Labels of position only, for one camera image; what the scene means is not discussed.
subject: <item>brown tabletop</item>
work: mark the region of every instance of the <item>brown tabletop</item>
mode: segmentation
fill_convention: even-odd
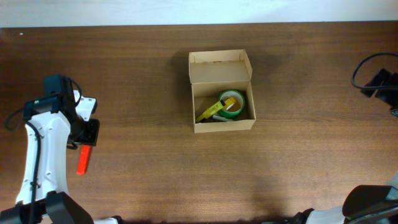
[[[194,134],[188,53],[246,49],[257,122]],[[98,99],[88,172],[67,151],[70,195],[93,218],[214,222],[292,216],[341,205],[398,169],[398,120],[351,86],[370,54],[398,51],[398,22],[0,30],[0,122],[43,95],[43,77],[76,80]],[[397,60],[376,58],[366,83]],[[24,128],[0,130],[0,210],[23,179]]]

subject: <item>yellow box cutter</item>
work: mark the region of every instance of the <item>yellow box cutter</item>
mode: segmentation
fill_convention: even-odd
[[[203,119],[208,119],[209,117],[213,116],[215,113],[219,112],[221,109],[228,110],[229,107],[234,105],[236,102],[235,98],[231,97],[228,100],[220,100],[219,102],[215,103],[213,106],[209,107],[203,114],[196,118],[196,122],[199,123]]]

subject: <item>red marker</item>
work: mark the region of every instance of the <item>red marker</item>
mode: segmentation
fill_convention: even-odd
[[[88,159],[90,158],[91,146],[82,145],[80,152],[79,164],[77,167],[77,174],[84,175],[87,171]]]

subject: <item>cardboard box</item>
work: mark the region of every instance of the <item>cardboard box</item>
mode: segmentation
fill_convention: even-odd
[[[256,122],[251,88],[252,68],[245,50],[189,53],[195,133],[251,129]],[[243,112],[230,122],[195,123],[195,118],[218,101],[223,90],[239,90],[246,98]]]

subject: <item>box flap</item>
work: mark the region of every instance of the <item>box flap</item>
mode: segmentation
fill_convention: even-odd
[[[189,53],[191,83],[249,81],[252,68],[245,50]]]

